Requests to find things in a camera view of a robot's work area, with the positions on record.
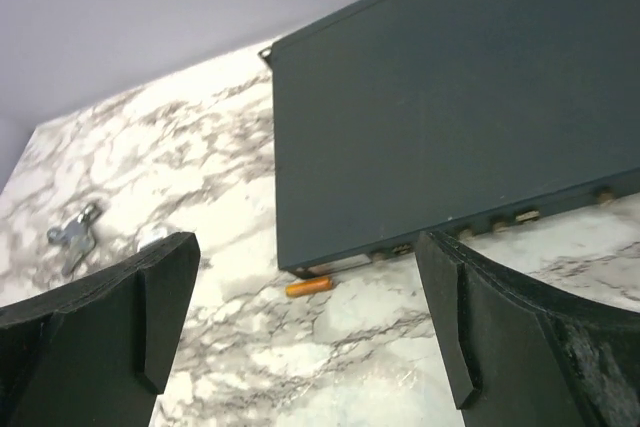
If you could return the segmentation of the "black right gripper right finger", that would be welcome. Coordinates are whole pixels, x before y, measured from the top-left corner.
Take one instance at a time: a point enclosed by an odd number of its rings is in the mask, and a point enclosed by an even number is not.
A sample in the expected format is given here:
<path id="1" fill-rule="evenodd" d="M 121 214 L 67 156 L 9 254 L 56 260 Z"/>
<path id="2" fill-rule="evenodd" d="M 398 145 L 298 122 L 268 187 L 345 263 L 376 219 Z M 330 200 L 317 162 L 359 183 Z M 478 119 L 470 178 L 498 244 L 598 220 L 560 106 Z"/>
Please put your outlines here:
<path id="1" fill-rule="evenodd" d="M 418 270 L 467 426 L 636 426 L 639 315 L 421 233 Z"/>

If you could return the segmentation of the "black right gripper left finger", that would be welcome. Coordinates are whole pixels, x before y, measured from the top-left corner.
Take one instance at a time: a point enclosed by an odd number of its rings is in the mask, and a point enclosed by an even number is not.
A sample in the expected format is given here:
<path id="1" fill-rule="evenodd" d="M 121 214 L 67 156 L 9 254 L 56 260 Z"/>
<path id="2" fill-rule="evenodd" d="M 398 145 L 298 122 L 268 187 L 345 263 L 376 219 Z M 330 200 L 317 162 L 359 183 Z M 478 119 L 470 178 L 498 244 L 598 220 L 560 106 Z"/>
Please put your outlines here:
<path id="1" fill-rule="evenodd" d="M 170 376 L 200 262 L 178 232 L 1 309 L 4 426 L 146 426 Z"/>

